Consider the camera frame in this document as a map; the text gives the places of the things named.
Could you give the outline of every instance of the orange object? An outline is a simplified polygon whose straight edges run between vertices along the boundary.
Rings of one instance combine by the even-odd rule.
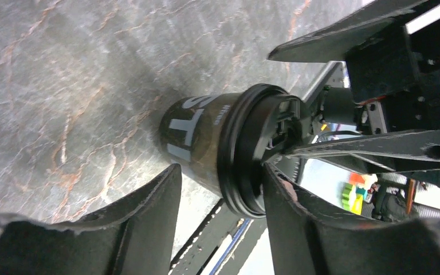
[[[365,179],[356,173],[350,173],[350,180],[351,185],[359,185],[359,184],[365,184]]]
[[[415,191],[415,180],[411,179],[409,181],[409,194],[406,194],[407,204],[406,204],[406,214],[411,214],[411,210],[413,208],[413,197],[414,197],[414,191]]]

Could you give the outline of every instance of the black metal bracket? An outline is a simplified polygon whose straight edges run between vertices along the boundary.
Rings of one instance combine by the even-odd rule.
[[[0,214],[0,274],[167,274],[180,194],[176,164],[76,222]]]

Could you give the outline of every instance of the green object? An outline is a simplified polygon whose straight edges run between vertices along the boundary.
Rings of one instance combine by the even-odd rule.
[[[356,200],[356,186],[345,183],[345,187],[341,192],[341,205],[343,209],[350,211]]]

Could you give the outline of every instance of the black lid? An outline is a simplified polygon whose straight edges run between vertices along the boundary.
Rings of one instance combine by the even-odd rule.
[[[286,101],[292,105],[280,108]],[[265,216],[260,175],[266,148],[273,137],[287,137],[289,119],[299,117],[299,101],[280,87],[257,84],[244,92],[227,114],[219,139],[217,170],[222,196],[237,215]]]

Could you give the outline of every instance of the gray marble surface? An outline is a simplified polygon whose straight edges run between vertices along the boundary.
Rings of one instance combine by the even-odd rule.
[[[320,64],[265,60],[361,5],[342,0],[0,1],[0,212],[76,220],[167,166],[159,120],[255,83],[300,94]],[[218,199],[185,179],[175,247]]]

